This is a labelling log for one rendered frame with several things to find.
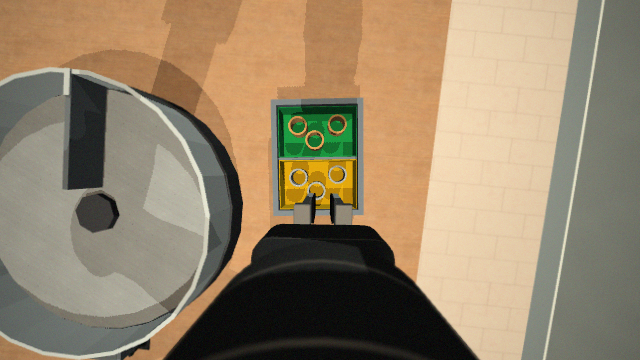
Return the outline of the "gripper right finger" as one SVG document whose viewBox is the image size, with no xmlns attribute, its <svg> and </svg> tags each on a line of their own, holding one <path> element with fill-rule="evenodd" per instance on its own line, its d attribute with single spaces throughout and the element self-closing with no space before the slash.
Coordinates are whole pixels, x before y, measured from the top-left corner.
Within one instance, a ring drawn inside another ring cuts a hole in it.
<svg viewBox="0 0 640 360">
<path fill-rule="evenodd" d="M 353 206 L 344 203 L 337 193 L 330 193 L 330 218 L 334 225 L 352 225 Z"/>
</svg>

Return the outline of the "bronze bushing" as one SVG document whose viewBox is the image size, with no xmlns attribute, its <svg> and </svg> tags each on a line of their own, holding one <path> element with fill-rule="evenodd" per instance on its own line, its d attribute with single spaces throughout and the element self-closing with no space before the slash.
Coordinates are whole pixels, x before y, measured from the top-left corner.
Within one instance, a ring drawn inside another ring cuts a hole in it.
<svg viewBox="0 0 640 360">
<path fill-rule="evenodd" d="M 339 122 L 341 122 L 341 123 L 343 124 L 343 129 L 342 129 L 341 131 L 338 131 L 338 132 L 337 132 L 337 131 L 332 130 L 332 129 L 331 129 L 331 127 L 330 127 L 330 124 L 331 124 L 333 121 L 339 121 Z M 342 135 L 342 134 L 343 134 L 343 132 L 345 131 L 344 129 L 346 129 L 346 126 L 347 126 L 346 119 L 345 119 L 342 115 L 338 115 L 338 114 L 336 114 L 336 115 L 333 115 L 332 117 L 330 117 L 330 119 L 329 119 L 329 121 L 328 121 L 328 128 L 327 128 L 327 129 L 328 129 L 328 132 L 329 132 L 332 136 L 340 136 L 340 135 Z"/>
<path fill-rule="evenodd" d="M 308 141 L 309 141 L 310 137 L 312 137 L 312 136 L 314 136 L 314 135 L 317 135 L 317 136 L 319 136 L 319 137 L 322 139 L 322 143 L 321 143 L 318 147 L 311 147 L 311 146 L 309 145 L 309 143 L 308 143 Z M 316 131 L 316 130 L 310 131 L 310 132 L 306 135 L 305 141 L 306 141 L 306 145 L 308 146 L 308 148 L 309 148 L 309 149 L 311 149 L 312 151 L 318 151 L 318 150 L 320 150 L 320 149 L 323 147 L 323 145 L 324 145 L 324 137 L 323 137 L 322 133 L 321 133 L 321 132 L 319 132 L 319 131 Z"/>
<path fill-rule="evenodd" d="M 293 132 L 293 126 L 294 126 L 294 124 L 295 124 L 295 123 L 297 123 L 297 122 L 302 122 L 302 123 L 304 123 L 304 124 L 305 124 L 305 128 L 304 128 L 304 130 L 303 130 L 302 132 L 300 132 L 300 133 L 295 133 L 295 132 Z M 307 126 L 306 120 L 305 120 L 303 117 L 300 117 L 300 116 L 292 117 L 292 118 L 290 119 L 289 123 L 288 123 L 288 128 L 289 128 L 290 132 L 291 132 L 295 137 L 297 137 L 297 138 L 302 138 L 302 137 L 304 137 L 304 136 L 307 134 L 307 132 L 308 132 L 308 126 Z"/>
</svg>

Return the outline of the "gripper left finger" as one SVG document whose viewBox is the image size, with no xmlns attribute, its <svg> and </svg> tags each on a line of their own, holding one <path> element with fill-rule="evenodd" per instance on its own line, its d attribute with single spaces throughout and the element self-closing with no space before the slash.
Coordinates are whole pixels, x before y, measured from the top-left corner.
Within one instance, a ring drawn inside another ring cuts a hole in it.
<svg viewBox="0 0 640 360">
<path fill-rule="evenodd" d="M 314 223 L 316 214 L 316 193 L 308 193 L 302 203 L 294 204 L 294 224 Z"/>
</svg>

